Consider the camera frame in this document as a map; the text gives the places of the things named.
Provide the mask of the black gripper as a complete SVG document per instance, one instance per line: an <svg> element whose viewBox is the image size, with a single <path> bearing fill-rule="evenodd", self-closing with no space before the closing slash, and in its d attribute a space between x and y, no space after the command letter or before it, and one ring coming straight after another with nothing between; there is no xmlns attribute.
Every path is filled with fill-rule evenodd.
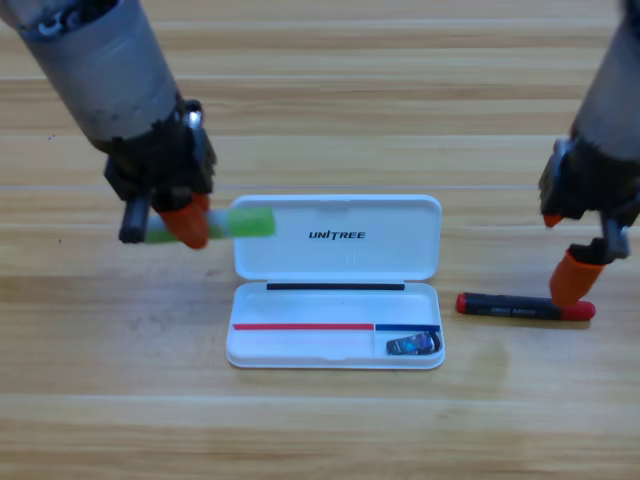
<svg viewBox="0 0 640 480"><path fill-rule="evenodd" d="M539 179L544 225L599 214L602 234L571 244L550 282L552 302L573 306L589 293L608 261L629 256L626 230L639 216L639 164L616 160L575 137L559 139Z"/></svg>
<svg viewBox="0 0 640 480"><path fill-rule="evenodd" d="M109 144L104 176L125 211L119 239L125 244L151 238L149 213L155 211L168 232L191 249L209 241L207 213L213 191L216 154L204 129L197 100L178 100L164 120L134 139Z"/></svg>

